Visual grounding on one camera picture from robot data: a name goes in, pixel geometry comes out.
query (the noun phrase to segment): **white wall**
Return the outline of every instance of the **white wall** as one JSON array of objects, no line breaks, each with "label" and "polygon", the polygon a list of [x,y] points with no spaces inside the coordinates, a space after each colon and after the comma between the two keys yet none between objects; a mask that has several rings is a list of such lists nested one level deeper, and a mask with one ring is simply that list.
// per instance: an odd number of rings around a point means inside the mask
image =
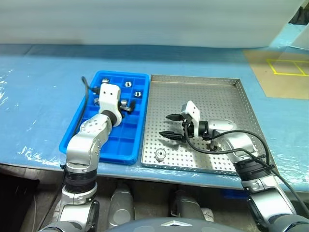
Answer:
[{"label": "white wall", "polygon": [[267,46],[304,0],[0,0],[0,43]]}]

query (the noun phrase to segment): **blue table surface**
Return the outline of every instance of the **blue table surface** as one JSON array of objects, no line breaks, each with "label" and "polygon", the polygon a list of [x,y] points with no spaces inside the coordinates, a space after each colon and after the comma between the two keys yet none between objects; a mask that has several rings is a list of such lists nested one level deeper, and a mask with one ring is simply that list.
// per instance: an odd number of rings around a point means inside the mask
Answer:
[{"label": "blue table surface", "polygon": [[[281,40],[260,50],[306,52]],[[239,78],[280,173],[296,190],[309,190],[309,101],[266,97],[240,49],[0,44],[0,162],[60,170],[66,156],[58,145],[84,96],[81,75],[90,82],[99,70]],[[241,188],[237,176],[145,168],[140,157],[131,166],[100,163],[98,173]]]}]

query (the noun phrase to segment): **metal nut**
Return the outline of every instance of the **metal nut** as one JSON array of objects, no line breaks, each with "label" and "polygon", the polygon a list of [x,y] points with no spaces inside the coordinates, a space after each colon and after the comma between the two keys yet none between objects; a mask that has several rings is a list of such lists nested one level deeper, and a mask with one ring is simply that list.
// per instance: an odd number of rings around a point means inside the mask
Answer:
[{"label": "metal nut", "polygon": [[154,157],[158,162],[162,162],[165,156],[166,156],[166,151],[160,148],[156,150]]},{"label": "metal nut", "polygon": [[107,79],[107,78],[103,78],[103,80],[102,80],[102,83],[106,83],[106,84],[108,84],[110,81],[109,81],[109,79]]},{"label": "metal nut", "polygon": [[127,105],[127,100],[126,99],[122,99],[120,101],[121,105],[126,106]]},{"label": "metal nut", "polygon": [[135,92],[134,96],[140,98],[141,97],[141,92],[139,92],[139,91]]},{"label": "metal nut", "polygon": [[99,105],[98,98],[94,98],[94,99],[93,99],[93,104],[94,104],[94,105]]},{"label": "metal nut", "polygon": [[125,87],[132,87],[132,83],[130,81],[125,82]]}]

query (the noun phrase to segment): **wire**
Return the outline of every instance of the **wire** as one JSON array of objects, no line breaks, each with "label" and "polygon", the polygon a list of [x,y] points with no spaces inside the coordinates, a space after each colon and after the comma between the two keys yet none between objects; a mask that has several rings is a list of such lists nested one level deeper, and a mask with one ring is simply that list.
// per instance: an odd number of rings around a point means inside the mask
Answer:
[{"label": "wire", "polygon": [[34,201],[34,216],[33,216],[32,232],[34,232],[35,219],[36,219],[36,216],[37,216],[37,201],[35,199],[35,195],[33,195],[33,201]]},{"label": "wire", "polygon": [[292,188],[292,186],[275,170],[271,169],[271,172],[275,174],[291,191],[291,193],[296,197],[297,201],[300,203],[300,206],[305,211],[307,217],[309,217],[309,209],[306,207],[305,203],[300,199],[299,195],[295,192],[295,190]]},{"label": "wire", "polygon": [[267,146],[267,143],[264,141],[264,139],[261,136],[259,136],[258,134],[254,133],[254,132],[251,132],[251,131],[248,131],[248,130],[231,130],[231,131],[226,131],[226,132],[223,132],[221,134],[218,134],[218,135],[212,137],[211,139],[216,139],[216,138],[218,138],[220,136],[223,136],[223,135],[226,135],[226,134],[231,134],[231,133],[236,133],[236,132],[250,134],[250,135],[256,137],[258,140],[260,140],[260,142],[262,143],[262,145],[264,147],[264,150],[265,150],[266,164],[269,165],[269,162],[270,162],[269,147]]},{"label": "wire", "polygon": [[46,217],[47,217],[48,213],[50,212],[51,208],[52,208],[53,205],[54,205],[54,203],[55,203],[55,201],[56,201],[56,199],[57,199],[57,196],[58,196],[58,194],[60,193],[60,191],[61,191],[61,189],[62,189],[62,186],[64,185],[65,177],[66,177],[66,170],[64,169],[64,170],[63,170],[63,175],[62,175],[61,184],[58,186],[58,188],[57,188],[57,190],[56,190],[56,193],[55,193],[55,195],[54,195],[54,197],[53,197],[53,199],[52,199],[52,201],[51,201],[51,203],[50,203],[50,205],[49,205],[49,207],[48,207],[48,210],[46,211],[46,213],[44,214],[42,220],[40,221],[40,224],[39,224],[39,226],[38,226],[38,228],[37,228],[38,231],[41,229],[43,223],[44,223],[45,220],[46,220]]},{"label": "wire", "polygon": [[228,153],[232,153],[232,152],[243,151],[243,152],[247,153],[251,158],[253,158],[253,159],[256,158],[251,152],[249,152],[248,150],[243,149],[243,148],[236,148],[236,149],[231,149],[231,150],[227,150],[227,151],[206,151],[206,150],[203,150],[203,149],[199,149],[199,148],[195,147],[190,142],[189,135],[188,135],[188,126],[187,125],[184,126],[184,136],[185,136],[185,138],[187,140],[187,143],[190,145],[190,147],[192,147],[195,151],[198,151],[198,152],[201,152],[201,153],[204,153],[204,154],[223,155],[223,154],[228,154]]},{"label": "wire", "polygon": [[84,116],[84,113],[85,113],[85,110],[86,110],[86,107],[87,107],[88,98],[89,98],[88,90],[91,89],[93,91],[93,89],[89,87],[88,82],[87,82],[87,80],[84,76],[82,76],[82,82],[85,85],[85,101],[84,101],[83,109],[82,109],[81,114],[79,115],[79,118],[78,118],[77,124],[75,126],[72,137],[76,134],[76,132],[79,129],[79,126],[82,122],[82,119],[83,119],[83,116]]},{"label": "wire", "polygon": [[[232,130],[230,133],[232,132],[244,132],[242,130]],[[255,136],[255,134],[253,132],[250,132],[250,131],[246,131],[245,130],[245,133],[248,133],[248,134],[251,134],[253,136]],[[287,188],[291,191],[291,193],[296,197],[296,199],[298,200],[298,202],[300,203],[301,207],[303,208],[303,210],[305,211],[305,213],[307,214],[307,216],[309,217],[309,210],[308,208],[306,207],[305,203],[300,199],[300,197],[298,196],[298,194],[295,192],[295,190],[292,188],[292,186],[278,173],[276,172],[275,170],[273,170],[273,166],[265,163],[264,161],[262,160],[259,160],[259,159],[256,159],[256,157],[249,151],[247,151],[246,149],[243,149],[243,148],[237,148],[237,149],[231,149],[231,150],[227,150],[227,151],[206,151],[206,150],[202,150],[202,149],[199,149],[197,147],[195,147],[191,142],[190,142],[190,138],[189,138],[189,135],[188,135],[188,125],[185,125],[184,126],[184,136],[187,140],[187,143],[190,145],[190,147],[192,147],[195,151],[198,151],[198,152],[201,152],[201,153],[204,153],[204,154],[211,154],[211,155],[220,155],[220,154],[227,154],[227,153],[232,153],[232,152],[237,152],[237,151],[243,151],[243,152],[246,152],[252,159],[255,159],[256,162],[262,164],[264,167],[271,167],[270,170],[271,172],[276,175],[286,186]]]}]

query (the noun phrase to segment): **metal tray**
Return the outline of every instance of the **metal tray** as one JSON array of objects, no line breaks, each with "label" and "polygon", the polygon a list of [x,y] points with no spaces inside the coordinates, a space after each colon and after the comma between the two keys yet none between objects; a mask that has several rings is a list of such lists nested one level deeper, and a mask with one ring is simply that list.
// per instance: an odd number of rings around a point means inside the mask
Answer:
[{"label": "metal tray", "polygon": [[[187,144],[171,141],[160,131],[183,133],[180,122],[165,119],[180,113],[181,107],[192,100],[200,109],[201,120],[229,119],[239,129],[253,131],[264,138],[247,95],[239,79],[200,78],[152,75],[144,131],[141,163],[146,167],[237,175],[227,155],[206,155],[192,150]],[[260,142],[254,145],[263,151]],[[205,149],[205,141],[194,139]],[[163,161],[156,152],[166,153]]]}]

